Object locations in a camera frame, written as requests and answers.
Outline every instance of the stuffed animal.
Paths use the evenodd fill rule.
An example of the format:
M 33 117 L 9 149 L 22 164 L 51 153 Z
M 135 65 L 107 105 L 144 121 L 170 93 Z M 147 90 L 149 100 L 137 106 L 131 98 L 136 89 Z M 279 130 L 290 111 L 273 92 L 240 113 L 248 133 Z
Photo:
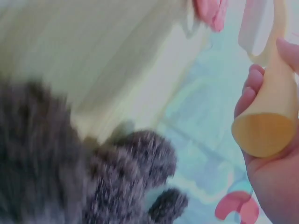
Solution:
M 0 83 L 1 224 L 171 224 L 186 196 L 169 189 L 146 211 L 144 195 L 175 168 L 155 132 L 89 150 L 64 98 L 41 83 Z
M 164 191 L 148 211 L 143 204 L 149 189 L 174 175 L 176 163 L 170 142 L 150 130 L 95 149 L 91 174 L 97 190 L 88 200 L 85 223 L 172 224 L 188 205 L 178 189 Z

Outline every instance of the child's hand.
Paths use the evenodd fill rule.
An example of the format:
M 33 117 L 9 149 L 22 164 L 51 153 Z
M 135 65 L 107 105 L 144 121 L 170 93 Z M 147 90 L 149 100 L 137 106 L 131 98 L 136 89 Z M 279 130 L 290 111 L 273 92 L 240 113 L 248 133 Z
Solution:
M 299 45 L 278 39 L 280 56 L 299 73 Z M 264 69 L 252 65 L 235 117 L 255 99 L 263 83 Z M 271 158 L 255 158 L 243 152 L 249 181 L 259 203 L 274 224 L 299 223 L 299 127 L 293 141 Z

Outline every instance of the light blue mat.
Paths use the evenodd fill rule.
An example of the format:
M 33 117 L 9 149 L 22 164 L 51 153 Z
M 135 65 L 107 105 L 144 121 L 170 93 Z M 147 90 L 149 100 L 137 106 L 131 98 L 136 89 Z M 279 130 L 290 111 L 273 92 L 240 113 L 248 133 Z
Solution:
M 245 0 L 229 3 L 224 30 L 212 34 L 209 46 L 197 58 L 159 125 L 159 131 L 177 148 L 179 158 L 177 173 L 168 186 L 181 188 L 190 198 L 176 224 L 239 224 L 238 213 L 253 219 L 256 215 L 246 205 L 248 200 L 243 200 L 238 212 L 230 213 L 225 221 L 215 216 L 218 203 L 228 193 L 242 191 L 257 202 L 230 131 L 251 63 L 237 42 Z M 154 200 L 152 196 L 160 191 L 151 192 L 149 197 Z M 255 223 L 270 224 L 260 207 Z

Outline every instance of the finger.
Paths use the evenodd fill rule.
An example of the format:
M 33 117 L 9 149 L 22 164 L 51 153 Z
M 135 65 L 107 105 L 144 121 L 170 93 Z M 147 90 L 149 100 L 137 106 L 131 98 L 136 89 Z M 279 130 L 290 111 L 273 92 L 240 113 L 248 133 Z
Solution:
M 249 67 L 249 72 L 251 72 L 252 70 L 258 70 L 262 75 L 265 74 L 265 69 L 263 69 L 261 66 L 259 66 L 258 64 L 253 64 Z
M 256 94 L 259 92 L 261 86 L 263 84 L 263 75 L 261 72 L 259 72 L 258 70 L 251 70 L 249 72 L 248 78 L 244 83 L 244 87 L 242 92 L 244 92 L 244 90 L 247 87 L 251 87 Z
M 277 50 L 282 59 L 295 71 L 299 72 L 299 45 L 287 42 L 278 38 L 276 41 Z
M 242 96 L 240 97 L 235 106 L 235 118 L 239 116 L 241 113 L 243 113 L 252 104 L 255 98 L 256 92 L 251 87 L 246 87 Z M 247 154 L 242 149 L 241 151 L 244 157 L 245 165 L 247 167 L 248 164 L 250 164 L 251 161 L 255 159 L 255 157 Z
M 256 92 L 251 87 L 246 87 L 235 106 L 235 118 L 243 113 L 256 98 Z

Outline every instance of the yellow cup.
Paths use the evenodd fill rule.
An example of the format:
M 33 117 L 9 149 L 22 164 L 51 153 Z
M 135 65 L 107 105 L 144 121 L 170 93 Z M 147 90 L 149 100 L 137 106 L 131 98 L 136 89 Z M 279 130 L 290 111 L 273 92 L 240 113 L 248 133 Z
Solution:
M 298 124 L 298 86 L 295 72 L 278 54 L 276 39 L 284 38 L 287 21 L 285 0 L 273 0 L 274 22 L 266 47 L 253 63 L 267 64 L 263 85 L 254 102 L 232 124 L 232 135 L 246 153 L 269 157 L 283 150 Z

